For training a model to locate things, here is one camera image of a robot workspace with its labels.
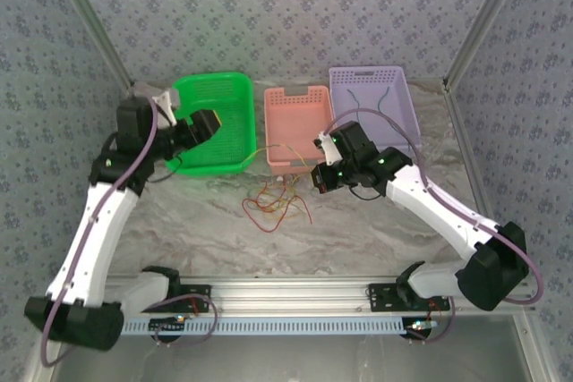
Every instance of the wire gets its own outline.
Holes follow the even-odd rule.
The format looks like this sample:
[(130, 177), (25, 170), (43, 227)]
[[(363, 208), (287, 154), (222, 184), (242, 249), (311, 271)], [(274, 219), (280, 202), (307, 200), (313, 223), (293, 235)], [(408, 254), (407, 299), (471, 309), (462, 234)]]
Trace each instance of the wire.
[(199, 309), (197, 309), (197, 301), (194, 297), (191, 298), (191, 305), (193, 306), (193, 312), (195, 313), (195, 316), (199, 315)]
[(364, 201), (373, 201), (373, 200), (376, 200), (376, 199), (378, 199), (379, 197), (381, 197), (381, 194), (378, 194), (377, 196), (370, 197), (370, 198), (368, 198), (368, 197), (362, 197), (362, 196), (360, 196), (360, 195), (358, 195), (358, 194), (356, 193), (355, 187), (349, 187), (348, 189), (350, 190), (350, 192), (352, 193), (353, 196), (357, 197), (357, 198), (360, 199), (360, 200), (364, 200)]
[[(356, 98), (355, 93), (353, 93), (351, 89), (346, 89), (346, 91), (350, 93), (350, 96), (352, 96), (352, 98), (355, 100), (357, 107), (360, 108), (360, 102)], [(358, 118), (358, 113), (356, 113), (356, 121), (360, 123), (360, 118)]]
[(432, 315), (433, 308), (435, 308), (440, 313), (440, 319), (438, 320), (438, 324), (441, 323), (441, 309), (438, 306), (438, 303), (435, 300), (429, 300), (428, 304), (430, 305), (430, 310), (428, 310), (428, 316), (426, 317), (426, 321), (430, 320), (430, 316)]
[(157, 105), (157, 107), (158, 107), (158, 112), (161, 114), (161, 116), (164, 117), (164, 118), (167, 120), (167, 122), (169, 123), (169, 125), (170, 125), (171, 127), (173, 127), (175, 124), (171, 123), (171, 120), (169, 119), (169, 117), (167, 116), (167, 114), (166, 114), (166, 112), (163, 110), (163, 108), (162, 108), (161, 106), (159, 106), (159, 105)]
[(163, 181), (166, 181), (167, 179), (169, 179), (171, 176), (173, 176), (174, 174), (177, 173), (177, 171), (181, 168), (181, 166), (183, 165), (183, 160), (181, 159), (181, 156), (176, 156), (176, 159), (179, 160), (179, 165), (173, 169), (171, 172), (169, 172), (168, 174), (166, 174), (165, 176), (162, 176), (158, 179), (148, 179), (147, 182), (148, 183), (162, 183)]
[(306, 161), (304, 160), (304, 157), (301, 156), (301, 153), (298, 152), (296, 149), (294, 149), (293, 147), (291, 147), (290, 145), (287, 145), (285, 143), (273, 143), (272, 145), (267, 145), (266, 147), (263, 148), (259, 148), (257, 150), (255, 150), (251, 155), (249, 155), (245, 160), (243, 160), (243, 163), (241, 163), (241, 166), (244, 165), (247, 161), (249, 161), (251, 158), (255, 157), (257, 154), (259, 154), (262, 151), (266, 151), (269, 148), (274, 148), (274, 147), (283, 147), (286, 149), (289, 149), (291, 151), (293, 151), (297, 157), (300, 158), (300, 160), (303, 162), (304, 167), (306, 167), (307, 169), (312, 170), (310, 166), (308, 166), (308, 164), (306, 163)]
[(241, 206), (243, 207), (244, 213), (247, 214), (247, 216), (251, 219), (251, 221), (263, 232), (265, 233), (273, 233), (274, 231), (276, 231), (278, 229), (278, 227), (280, 226), (280, 224), (283, 222), (283, 220), (285, 219), (285, 217), (287, 216), (287, 212), (288, 212), (288, 208), (290, 207), (291, 204), (293, 204), (293, 201), (295, 201), (296, 199), (299, 199), (303, 202), (304, 208), (306, 209), (306, 213), (308, 215), (308, 218), (312, 224), (312, 217), (311, 217), (311, 212), (308, 209), (308, 206), (306, 206), (306, 202), (304, 201), (304, 199), (302, 197), (300, 197), (299, 195), (295, 194), (293, 197), (291, 197), (290, 199), (288, 199), (286, 201), (286, 205), (284, 207), (284, 212), (281, 214), (281, 216), (278, 218), (277, 223), (275, 224), (275, 226), (273, 228), (265, 228), (262, 225), (260, 225), (251, 215), (251, 213), (247, 210), (248, 209), (248, 204), (249, 203), (254, 203), (256, 205), (256, 207), (264, 212), (276, 212), (278, 210), (278, 208), (273, 208), (272, 206), (279, 203), (282, 199), (283, 196), (285, 195), (285, 192), (287, 191), (287, 187), (284, 185), (283, 191), (281, 192), (280, 196), (278, 196), (276, 199), (274, 199), (273, 201), (271, 201), (269, 204), (266, 205), (262, 205), (259, 202), (259, 198), (260, 196), (267, 190), (268, 184), (267, 182), (265, 182), (264, 187), (262, 188), (262, 190), (259, 192), (259, 194), (257, 194), (256, 199), (251, 199), (251, 198), (246, 198), (243, 199), (243, 201), (241, 202)]
[(340, 121), (341, 118), (343, 118), (346, 115), (353, 114), (354, 112), (365, 112), (365, 113), (381, 116), (390, 125), (392, 125), (395, 128), (395, 130), (398, 131), (408, 141), (408, 144), (410, 145), (410, 147), (414, 151), (416, 160), (418, 162), (418, 170), (420, 171), (420, 179), (422, 180), (423, 186), (425, 187), (426, 191), (428, 191), (428, 193), (438, 203), (440, 203), (444, 208), (449, 210), (452, 214), (463, 219), (464, 221), (466, 221), (467, 223), (469, 223), (471, 225), (475, 225), (478, 229), (482, 230), (485, 233), (488, 233), (490, 236), (494, 237), (495, 239), (497, 239), (498, 241), (503, 243), (505, 246), (507, 246), (508, 248), (513, 250), (522, 260), (524, 260), (524, 262), (529, 266), (529, 268), (531, 268), (531, 271), (533, 272), (534, 277), (535, 277), (535, 281), (537, 282), (537, 291), (535, 292), (534, 296), (529, 298), (529, 299), (525, 299), (525, 300), (511, 299), (509, 297), (506, 297), (503, 300), (508, 302), (508, 303), (519, 304), (519, 305), (529, 305), (529, 304), (537, 303), (542, 298), (543, 291), (545, 289), (545, 287), (543, 285), (543, 276), (542, 276), (541, 272), (539, 271), (539, 268), (537, 267), (537, 265), (531, 260), (531, 258), (527, 254), (525, 254), (521, 249), (519, 249), (519, 247), (515, 243), (511, 242), (509, 239), (502, 236), (496, 230), (493, 230), (492, 228), (490, 228), (486, 225), (480, 224), (479, 220), (473, 219), (469, 215), (466, 215), (464, 212), (460, 211), (455, 206), (448, 203), (445, 199), (442, 198), (442, 196), (440, 194), (438, 194), (433, 189), (432, 186), (430, 186), (430, 182), (429, 182), (429, 179), (428, 179), (428, 176), (426, 174), (425, 167), (424, 167), (424, 161), (423, 161), (422, 153), (415, 146), (415, 144), (412, 142), (412, 140), (407, 135), (407, 133), (404, 132), (404, 130), (402, 130), (402, 128), (392, 118), (383, 114), (382, 112), (375, 111), (374, 109), (368, 109), (368, 108), (362, 108), (362, 107), (360, 109), (350, 109), (350, 110), (346, 111), (345, 113), (337, 116), (334, 120), (332, 120), (332, 122), (326, 127), (324, 133), (325, 134), (328, 133), (330, 131), (330, 129), (332, 128), (332, 126), (336, 122)]
[(52, 329), (52, 326), (54, 325), (54, 319), (56, 318), (56, 313), (60, 309), (60, 306), (62, 305), (62, 303), (64, 301), (64, 297), (65, 297), (66, 293), (71, 288), (73, 288), (72, 280), (73, 280), (73, 276), (75, 274), (75, 269), (78, 267), (78, 263), (80, 262), (81, 253), (83, 252), (83, 249), (86, 246), (86, 242), (88, 241), (88, 237), (90, 236), (91, 229), (94, 226), (94, 224), (98, 221), (99, 212), (101, 212), (101, 209), (104, 207), (104, 205), (106, 204), (106, 202), (110, 198), (110, 196), (115, 191), (117, 191), (117, 189), (121, 185), (123, 185), (123, 183), (125, 181), (127, 181), (127, 179), (129, 179), (129, 177), (132, 175), (132, 173), (135, 171), (135, 169), (137, 169), (139, 167), (139, 165), (141, 164), (143, 159), (147, 156), (148, 152), (150, 151), (151, 144), (153, 143), (153, 140), (155, 139), (155, 134), (157, 133), (157, 129), (158, 129), (157, 105), (153, 101), (153, 98), (151, 98), (150, 96), (147, 96), (146, 98), (147, 98), (147, 100), (151, 106), (150, 135), (148, 136), (147, 141), (145, 142), (145, 145), (143, 146), (143, 149), (141, 150), (140, 155), (135, 158), (132, 165), (127, 168), (127, 170), (124, 172), (124, 174), (122, 174), (107, 189), (106, 193), (99, 200), (98, 204), (93, 209), (93, 212), (92, 212), (90, 218), (88, 219), (88, 223), (86, 224), (86, 227), (83, 230), (83, 234), (81, 235), (80, 241), (78, 242), (78, 247), (76, 248), (76, 252), (73, 254), (72, 263), (68, 267), (67, 275), (65, 276), (65, 280), (64, 280), (64, 287), (62, 288), (62, 291), (60, 291), (60, 293), (57, 295), (56, 300), (54, 301), (54, 304), (52, 305), (52, 309), (47, 314), (46, 324), (44, 325), (44, 330), (42, 331), (42, 337), (40, 340), (40, 355), (39, 355), (39, 358), (40, 358), (42, 365), (44, 367), (47, 367), (47, 368), (48, 367), (54, 367), (58, 362), (60, 362), (66, 356), (68, 356), (68, 354), (73, 350), (72, 348), (68, 349), (67, 351), (62, 353), (59, 357), (55, 358), (53, 361), (48, 360), (48, 357), (47, 357), (47, 341), (49, 339), (50, 330)]
[(109, 151), (111, 149), (111, 144), (114, 143), (114, 140), (117, 138), (117, 132), (113, 132), (111, 133), (109, 136), (107, 136), (106, 141), (104, 142), (104, 144), (101, 146), (101, 151), (100, 152), (106, 152)]
[(306, 202), (304, 201), (304, 199), (300, 196), (293, 196), (292, 198), (290, 198), (290, 200), (288, 201), (288, 203), (286, 204), (285, 207), (285, 211), (283, 212), (283, 214), (280, 216), (280, 218), (278, 219), (277, 223), (275, 224), (275, 226), (271, 229), (265, 228), (262, 225), (260, 225), (251, 215), (251, 213), (245, 208), (244, 203), (246, 201), (251, 201), (253, 203), (256, 204), (256, 200), (253, 199), (244, 199), (242, 206), (243, 206), (243, 210), (244, 212), (247, 214), (247, 216), (251, 219), (251, 221), (254, 222), (254, 224), (259, 227), (260, 230), (262, 230), (265, 233), (273, 233), (275, 230), (278, 229), (278, 226), (280, 225), (280, 223), (282, 223), (283, 219), (285, 219), (285, 215), (287, 214), (288, 211), (288, 207), (292, 204), (292, 202), (296, 199), (299, 199), (303, 202), (304, 204), (304, 208), (306, 209), (306, 213), (308, 214), (308, 219), (310, 220), (311, 224), (312, 224), (312, 217), (311, 217), (311, 212), (308, 210), (308, 206), (306, 206)]
[[(304, 199), (296, 194), (296, 190), (295, 190), (295, 183), (301, 177), (303, 177), (305, 174), (310, 173), (310, 171), (312, 170), (311, 167), (308, 166), (308, 164), (306, 163), (306, 160), (304, 160), (304, 157), (300, 154), (300, 152), (298, 152), (296, 149), (292, 148), (290, 145), (287, 145), (284, 143), (275, 143), (275, 144), (271, 144), (271, 145), (268, 145), (266, 147), (259, 148), (259, 149), (255, 150), (251, 155), (249, 155), (243, 161), (242, 164), (245, 164), (246, 162), (248, 162), (249, 160), (254, 158), (257, 154), (261, 153), (262, 151), (266, 151), (269, 148), (274, 148), (274, 147), (282, 147), (282, 148), (286, 148), (286, 149), (294, 152), (296, 154), (296, 156), (301, 160), (303, 165), (308, 169), (309, 172), (294, 175), (292, 182), (290, 184), (287, 184), (287, 179), (285, 177), (285, 179), (282, 182), (280, 187), (276, 187), (274, 184), (269, 185), (267, 182), (265, 182), (262, 189), (259, 189), (257, 191), (257, 195), (255, 198), (252, 198), (251, 193), (247, 192), (247, 197), (245, 199), (243, 199), (243, 201), (241, 203), (241, 206), (243, 207), (243, 211), (252, 220), (252, 222), (260, 230), (262, 230), (265, 233), (273, 233), (274, 231), (276, 231), (278, 229), (280, 224), (285, 219), (299, 216), (301, 214), (304, 214), (304, 212), (306, 212), (306, 214), (308, 215), (308, 217), (311, 221), (311, 224), (312, 224), (312, 217), (311, 217), (311, 213), (308, 209), (308, 206), (306, 205), (306, 202), (304, 201)], [(273, 189), (276, 190), (277, 188), (280, 189), (280, 194), (278, 196), (269, 192), (270, 190), (273, 190)], [(263, 202), (261, 200), (261, 198), (263, 196), (270, 197), (271, 202)], [(295, 202), (297, 200), (300, 200), (303, 203), (304, 210), (295, 204)], [(292, 216), (287, 216), (287, 212), (291, 206), (296, 208), (298, 210), (298, 213), (296, 213)], [(253, 218), (253, 216), (250, 212), (251, 210), (262, 212), (262, 214), (265, 218), (275, 220), (276, 224), (274, 225), (273, 228), (270, 228), (270, 229), (263, 227)]]
[(449, 297), (449, 305), (451, 307), (451, 315), (449, 316), (448, 324), (446, 325), (446, 328), (444, 328), (444, 331), (436, 335), (434, 338), (426, 339), (423, 335), (416, 333), (414, 330), (406, 330), (406, 332), (410, 335), (413, 335), (414, 337), (417, 337), (418, 339), (424, 341), (427, 344), (434, 344), (440, 341), (446, 335), (448, 335), (448, 333), (451, 331), (451, 328), (454, 326), (454, 317), (456, 316), (456, 302), (454, 301), (453, 297)]
[(215, 303), (213, 302), (213, 300), (207, 295), (197, 294), (197, 293), (177, 295), (176, 297), (172, 297), (170, 299), (166, 299), (163, 301), (158, 301), (157, 303), (152, 304), (146, 310), (144, 310), (144, 312), (149, 312), (150, 310), (153, 310), (153, 309), (158, 308), (160, 306), (165, 306), (166, 304), (171, 304), (171, 303), (175, 303), (177, 301), (189, 300), (189, 299), (203, 300), (206, 303), (208, 303), (209, 306), (213, 309), (213, 323), (211, 324), (211, 327), (209, 328), (209, 331), (207, 332), (207, 334), (200, 337), (199, 339), (193, 340), (191, 342), (181, 342), (181, 343), (177, 343), (177, 344), (166, 344), (165, 342), (161, 342), (161, 340), (159, 339), (159, 332), (161, 331), (161, 328), (163, 328), (165, 326), (165, 324), (160, 324), (155, 329), (155, 335), (153, 336), (153, 338), (155, 339), (155, 341), (157, 342), (158, 345), (163, 344), (163, 345), (166, 345), (167, 347), (171, 347), (171, 346), (194, 346), (196, 344), (202, 344), (203, 342), (208, 341), (213, 336), (213, 333), (217, 329), (217, 324), (218, 324), (218, 310), (217, 310), (217, 306), (215, 306)]
[(388, 87), (386, 88), (386, 92), (382, 95), (382, 97), (380, 98), (380, 100), (378, 101), (378, 112), (382, 112), (380, 109), (380, 103), (382, 103), (382, 100), (384, 100), (384, 98), (388, 95), (388, 93), (390, 93), (390, 86), (388, 85)]

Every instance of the black mounting plate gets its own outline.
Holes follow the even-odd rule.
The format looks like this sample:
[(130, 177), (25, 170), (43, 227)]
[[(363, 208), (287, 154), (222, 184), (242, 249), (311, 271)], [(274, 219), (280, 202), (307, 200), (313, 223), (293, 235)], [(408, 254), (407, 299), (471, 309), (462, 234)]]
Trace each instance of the black mounting plate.
[(448, 298), (446, 297), (444, 299), (440, 296), (417, 301), (415, 309), (408, 307), (398, 296), (396, 284), (370, 284), (366, 292), (370, 300), (370, 310), (372, 312), (436, 311), (437, 309), (431, 305), (432, 302), (435, 302), (441, 311), (449, 310)]
[[(181, 284), (177, 295), (185, 294), (201, 294), (206, 295), (210, 298), (211, 296), (211, 285), (194, 285), (194, 284)], [(197, 306), (198, 313), (208, 313), (209, 304), (201, 299), (195, 299), (195, 305)], [(193, 306), (192, 300), (186, 301), (176, 301), (175, 303), (166, 304), (165, 306), (159, 306), (150, 310), (150, 313), (194, 313), (195, 308)]]
[(161, 331), (183, 331), (185, 328), (184, 322), (178, 322), (177, 318), (153, 318), (150, 319), (147, 329), (155, 331), (161, 327)]

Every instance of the grey patterned wall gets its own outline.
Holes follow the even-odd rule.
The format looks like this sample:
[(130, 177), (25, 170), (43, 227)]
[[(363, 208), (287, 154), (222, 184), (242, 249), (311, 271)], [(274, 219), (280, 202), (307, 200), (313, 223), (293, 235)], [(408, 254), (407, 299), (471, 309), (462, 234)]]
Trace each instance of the grey patterned wall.
[(237, 70), (326, 79), (334, 65), (443, 77), (483, 0), (90, 0), (137, 80)]
[(43, 293), (80, 220), (121, 96), (68, 0), (0, 0), (0, 380), (22, 374)]
[(545, 276), (541, 317), (573, 380), (573, 0), (508, 0), (456, 95), (488, 196)]

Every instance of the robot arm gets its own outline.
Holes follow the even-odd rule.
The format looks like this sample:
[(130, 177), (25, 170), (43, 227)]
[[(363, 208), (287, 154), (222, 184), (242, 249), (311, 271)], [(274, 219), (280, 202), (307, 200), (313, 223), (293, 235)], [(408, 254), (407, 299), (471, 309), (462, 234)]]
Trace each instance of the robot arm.
[[(415, 263), (397, 280), (400, 298), (415, 306), (416, 301), (439, 295), (464, 295), (476, 307), (493, 310), (523, 280), (528, 268), (513, 251), (442, 206), (427, 191), (421, 173), (412, 160), (394, 148), (382, 152), (366, 137), (360, 124), (349, 122), (315, 141), (326, 162), (312, 171), (320, 193), (343, 186), (374, 188), (380, 195), (407, 208), (440, 233), (461, 260), (445, 264)], [(429, 187), (479, 225), (497, 230), (526, 250), (523, 230), (513, 223), (500, 227), (479, 216), (432, 182)]]
[[(44, 329), (52, 307), (57, 306), (49, 339), (105, 351), (119, 337), (124, 314), (140, 312), (166, 297), (168, 279), (147, 272), (142, 273), (117, 302), (104, 303), (107, 271), (117, 241), (145, 183), (154, 173), (154, 163), (160, 159), (170, 160), (179, 152), (201, 145), (220, 126), (215, 112), (208, 110), (191, 114), (191, 124), (186, 120), (177, 121), (173, 115), (174, 92), (170, 89), (153, 98), (160, 115), (149, 152), (124, 183), (111, 191), (94, 222), (94, 209), (128, 171), (150, 136), (152, 110), (146, 98), (127, 98), (117, 108), (118, 130), (112, 135), (116, 148), (111, 149), (111, 140), (108, 140), (92, 164), (86, 206), (64, 264), (47, 288), (46, 296), (30, 297), (26, 303), (24, 314), (40, 330)], [(91, 230), (70, 281), (69, 271), (90, 220)], [(57, 303), (62, 293), (63, 299)]]

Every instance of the metal frame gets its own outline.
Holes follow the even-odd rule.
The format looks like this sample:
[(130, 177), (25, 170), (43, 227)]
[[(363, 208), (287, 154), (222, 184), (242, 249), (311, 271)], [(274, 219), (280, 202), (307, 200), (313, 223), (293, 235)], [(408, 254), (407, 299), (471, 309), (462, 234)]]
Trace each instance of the metal frame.
[[(107, 280), (106, 293), (116, 291), (132, 283), (137, 275), (111, 276)], [(325, 321), (352, 318), (354, 321), (371, 321), (373, 317), (418, 316), (420, 312), (372, 313), (366, 288), (369, 284), (394, 282), (391, 276), (337, 276), (337, 277), (246, 277), (246, 276), (184, 276), (182, 284), (210, 284), (211, 299), (217, 305), (222, 318), (323, 318)], [(530, 288), (521, 284), (514, 292), (525, 298)], [(494, 312), (485, 312), (474, 307), (468, 300), (459, 298), (456, 303), (457, 317), (525, 315), (522, 310), (508, 303), (500, 304)], [(55, 358), (62, 351), (61, 344), (50, 343), (49, 355)], [(54, 368), (44, 369), (39, 360), (39, 342), (33, 347), (29, 367), (23, 381), (49, 382), (56, 374)], [(554, 380), (534, 378), (534, 381)]]
[(448, 73), (446, 81), (450, 89), (454, 89), (461, 80), (467, 67), (472, 63), (477, 49), (493, 25), (506, 0), (484, 0), (479, 13), (476, 15), (472, 27), (458, 50)]
[[(462, 158), (466, 165), (467, 176), (472, 187), (475, 197), (475, 204), (480, 213), (485, 216), (493, 216), (493, 210), (490, 202), (487, 200), (487, 194), (483, 185), (482, 176), (479, 175), (479, 169), (476, 165), (474, 152), (467, 136), (466, 127), (461, 117), (456, 98), (450, 93), (449, 88), (444, 88), (446, 103), (448, 105), (449, 116), (452, 120), (454, 132), (458, 137), (459, 147), (462, 151)], [(514, 315), (521, 349), (526, 357), (527, 367), (531, 373), (533, 381), (560, 381), (559, 372), (555, 366), (555, 361), (549, 353), (549, 344), (543, 333), (541, 320), (535, 308), (519, 309)]]
[(90, 0), (70, 1), (75, 7), (78, 15), (80, 15), (83, 25), (89, 32), (117, 83), (122, 89), (128, 89), (131, 87), (131, 80), (127, 70), (125, 69), (124, 63), (119, 57), (117, 51), (115, 51), (114, 45), (107, 35), (106, 29), (98, 18), (93, 6), (91, 6)]

